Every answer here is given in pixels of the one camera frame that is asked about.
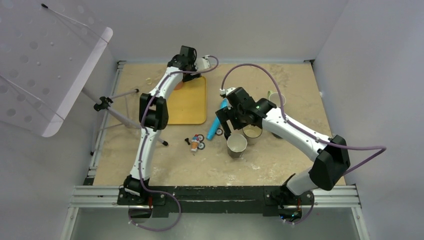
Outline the cream mug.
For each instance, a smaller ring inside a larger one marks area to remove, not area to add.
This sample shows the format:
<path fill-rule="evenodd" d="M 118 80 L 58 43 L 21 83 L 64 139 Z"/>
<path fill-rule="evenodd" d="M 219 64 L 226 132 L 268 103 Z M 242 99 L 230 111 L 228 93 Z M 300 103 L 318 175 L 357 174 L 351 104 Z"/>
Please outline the cream mug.
<path fill-rule="evenodd" d="M 255 145 L 261 137 L 263 130 L 260 127 L 247 125 L 242 129 L 248 145 Z"/>

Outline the pink mug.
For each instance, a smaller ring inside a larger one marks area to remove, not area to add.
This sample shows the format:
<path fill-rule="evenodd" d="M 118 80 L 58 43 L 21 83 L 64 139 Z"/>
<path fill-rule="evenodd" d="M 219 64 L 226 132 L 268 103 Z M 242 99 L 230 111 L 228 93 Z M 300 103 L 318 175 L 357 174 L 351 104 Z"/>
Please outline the pink mug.
<path fill-rule="evenodd" d="M 174 88 L 175 91 L 180 90 L 184 86 L 184 83 L 180 81 Z"/>

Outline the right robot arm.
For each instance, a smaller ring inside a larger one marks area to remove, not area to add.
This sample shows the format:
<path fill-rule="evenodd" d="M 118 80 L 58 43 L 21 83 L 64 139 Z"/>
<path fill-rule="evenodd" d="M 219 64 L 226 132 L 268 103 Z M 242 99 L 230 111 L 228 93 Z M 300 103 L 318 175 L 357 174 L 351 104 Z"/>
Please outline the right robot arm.
<path fill-rule="evenodd" d="M 255 101 L 242 87 L 220 89 L 219 95 L 228 102 L 228 106 L 215 113 L 226 140 L 232 130 L 256 126 L 286 140 L 313 162 L 311 168 L 292 175 L 283 184 L 280 196 L 284 202 L 292 204 L 301 194 L 314 189 L 332 190 L 350 167 L 348 151 L 336 147 L 346 146 L 344 138 L 330 138 L 302 124 L 295 128 L 296 121 L 282 113 L 275 103 L 266 98 Z"/>

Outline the black mug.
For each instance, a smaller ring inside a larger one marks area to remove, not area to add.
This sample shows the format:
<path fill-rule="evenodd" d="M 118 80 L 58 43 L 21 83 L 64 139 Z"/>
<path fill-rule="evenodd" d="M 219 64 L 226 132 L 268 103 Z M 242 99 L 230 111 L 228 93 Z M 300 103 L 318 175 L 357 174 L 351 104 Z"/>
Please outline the black mug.
<path fill-rule="evenodd" d="M 227 153 L 233 158 L 240 158 L 248 146 L 247 139 L 239 133 L 230 135 L 226 140 Z"/>

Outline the light green mug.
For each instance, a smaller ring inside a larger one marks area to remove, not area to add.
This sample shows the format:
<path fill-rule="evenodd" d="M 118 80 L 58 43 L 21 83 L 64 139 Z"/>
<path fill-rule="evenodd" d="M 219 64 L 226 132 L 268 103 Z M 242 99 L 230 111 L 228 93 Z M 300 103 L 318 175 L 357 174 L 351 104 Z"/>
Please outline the light green mug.
<path fill-rule="evenodd" d="M 268 91 L 267 99 L 274 103 L 277 107 L 281 107 L 286 104 L 286 97 L 278 92 Z"/>

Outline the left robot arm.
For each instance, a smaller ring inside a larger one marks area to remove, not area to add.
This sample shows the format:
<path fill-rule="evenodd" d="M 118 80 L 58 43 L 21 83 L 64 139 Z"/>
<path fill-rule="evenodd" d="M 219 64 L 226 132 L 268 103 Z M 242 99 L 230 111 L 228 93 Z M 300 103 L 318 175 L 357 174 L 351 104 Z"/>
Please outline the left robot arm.
<path fill-rule="evenodd" d="M 201 76 L 196 66 L 197 51 L 193 47 L 181 46 L 180 52 L 168 63 L 158 84 L 139 99 L 140 142 L 133 167 L 123 183 L 123 190 L 138 205 L 149 199 L 147 185 L 156 144 L 162 130 L 168 124 L 167 99 L 175 87 L 184 81 Z"/>

